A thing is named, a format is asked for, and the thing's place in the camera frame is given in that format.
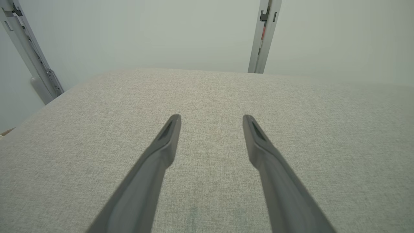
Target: beige upholstered cushion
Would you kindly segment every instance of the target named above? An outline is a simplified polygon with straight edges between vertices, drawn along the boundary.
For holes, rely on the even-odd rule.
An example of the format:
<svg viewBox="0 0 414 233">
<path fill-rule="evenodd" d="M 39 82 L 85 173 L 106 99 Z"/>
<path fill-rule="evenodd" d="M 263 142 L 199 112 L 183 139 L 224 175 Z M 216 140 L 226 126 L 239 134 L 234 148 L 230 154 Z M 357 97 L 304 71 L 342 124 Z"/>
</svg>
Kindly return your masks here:
<svg viewBox="0 0 414 233">
<path fill-rule="evenodd" d="M 253 115 L 340 233 L 414 232 L 414 89 L 137 69 L 78 85 L 0 140 L 0 231 L 83 232 L 170 115 L 153 232 L 270 232 Z"/>
</svg>

